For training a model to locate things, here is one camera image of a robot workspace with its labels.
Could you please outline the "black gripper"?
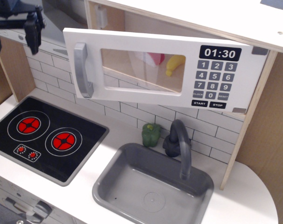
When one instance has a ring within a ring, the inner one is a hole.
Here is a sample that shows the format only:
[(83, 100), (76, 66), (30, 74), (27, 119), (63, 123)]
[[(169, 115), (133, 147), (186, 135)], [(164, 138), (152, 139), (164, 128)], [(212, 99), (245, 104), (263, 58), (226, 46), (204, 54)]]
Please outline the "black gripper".
[(27, 45), (35, 55), (41, 45), (41, 30), (45, 28), (42, 10), (42, 6), (38, 4), (21, 0), (0, 0), (0, 29), (24, 28)]

